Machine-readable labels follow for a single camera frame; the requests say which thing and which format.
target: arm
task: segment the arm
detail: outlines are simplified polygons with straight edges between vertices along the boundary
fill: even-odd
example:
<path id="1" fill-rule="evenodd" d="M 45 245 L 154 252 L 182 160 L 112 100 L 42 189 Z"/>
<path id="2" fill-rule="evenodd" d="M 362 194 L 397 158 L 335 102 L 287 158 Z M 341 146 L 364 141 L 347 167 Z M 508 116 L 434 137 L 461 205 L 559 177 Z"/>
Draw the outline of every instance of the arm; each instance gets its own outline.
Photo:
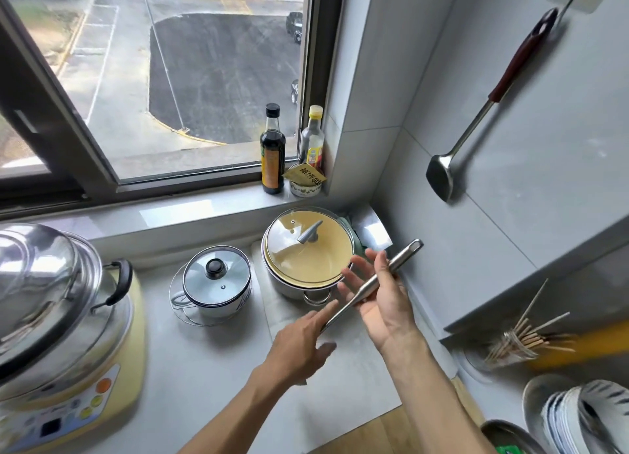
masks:
<path id="1" fill-rule="evenodd" d="M 358 256 L 352 263 L 367 277 L 376 273 L 380 288 L 357 308 L 417 431 L 422 452 L 495 453 L 432 356 L 414 322 L 406 289 L 389 272 L 386 254 L 368 249 L 366 255 L 375 267 Z M 343 275 L 339 291 L 350 299 L 350 286 L 358 289 L 362 280 L 350 269 Z"/>
<path id="2" fill-rule="evenodd" d="M 310 312 L 279 331 L 266 360 L 253 370 L 234 399 L 179 454 L 245 454 L 275 404 L 289 387 L 310 378 L 336 345 L 316 347 L 323 324 L 338 302 Z"/>

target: seasoning packet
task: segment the seasoning packet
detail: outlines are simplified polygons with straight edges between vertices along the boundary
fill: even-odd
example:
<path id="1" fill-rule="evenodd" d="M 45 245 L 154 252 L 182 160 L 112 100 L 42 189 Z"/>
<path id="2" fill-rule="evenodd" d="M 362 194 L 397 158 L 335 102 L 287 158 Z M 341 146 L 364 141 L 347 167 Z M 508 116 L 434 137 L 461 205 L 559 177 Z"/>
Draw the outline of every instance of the seasoning packet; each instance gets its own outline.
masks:
<path id="1" fill-rule="evenodd" d="M 313 187 L 321 184 L 326 177 L 310 164 L 302 163 L 291 166 L 284 173 L 284 178 L 303 187 Z"/>

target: yellow bottle cap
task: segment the yellow bottle cap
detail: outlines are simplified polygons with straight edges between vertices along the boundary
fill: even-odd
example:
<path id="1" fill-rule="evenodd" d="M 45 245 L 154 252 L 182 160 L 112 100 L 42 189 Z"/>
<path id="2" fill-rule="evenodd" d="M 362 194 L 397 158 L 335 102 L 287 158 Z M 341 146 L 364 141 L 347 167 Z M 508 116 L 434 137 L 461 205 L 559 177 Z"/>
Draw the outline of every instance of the yellow bottle cap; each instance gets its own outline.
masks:
<path id="1" fill-rule="evenodd" d="M 308 116 L 310 116 L 310 119 L 321 119 L 323 117 L 323 108 L 318 105 L 310 106 Z"/>

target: control panel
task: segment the control panel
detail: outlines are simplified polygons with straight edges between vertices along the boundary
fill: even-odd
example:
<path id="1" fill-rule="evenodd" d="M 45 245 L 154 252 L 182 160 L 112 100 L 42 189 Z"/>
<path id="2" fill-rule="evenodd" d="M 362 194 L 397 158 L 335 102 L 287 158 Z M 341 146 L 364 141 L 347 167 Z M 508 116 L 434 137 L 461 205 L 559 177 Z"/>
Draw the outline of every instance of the control panel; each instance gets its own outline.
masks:
<path id="1" fill-rule="evenodd" d="M 113 365 L 82 393 L 37 410 L 4 411 L 0 406 L 0 453 L 32 449 L 93 423 L 105 409 L 120 365 Z"/>

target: cooking pot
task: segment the cooking pot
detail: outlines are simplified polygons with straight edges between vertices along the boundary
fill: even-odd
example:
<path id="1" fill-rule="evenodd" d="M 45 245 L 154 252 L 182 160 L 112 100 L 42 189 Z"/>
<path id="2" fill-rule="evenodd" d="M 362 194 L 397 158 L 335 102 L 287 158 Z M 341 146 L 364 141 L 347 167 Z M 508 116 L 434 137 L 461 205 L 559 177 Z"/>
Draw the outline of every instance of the cooking pot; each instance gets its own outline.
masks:
<path id="1" fill-rule="evenodd" d="M 216 245 L 197 253 L 184 268 L 182 290 L 170 301 L 175 309 L 196 308 L 211 326 L 240 311 L 251 294 L 251 266 L 235 247 Z"/>
<path id="2" fill-rule="evenodd" d="M 0 226 L 0 401 L 57 392 L 117 348 L 131 316 L 133 271 L 118 281 L 81 237 L 36 224 Z"/>
<path id="3" fill-rule="evenodd" d="M 351 232 L 334 213 L 299 207 L 277 217 L 262 238 L 262 259 L 274 288 L 308 305 L 325 305 L 354 252 Z"/>

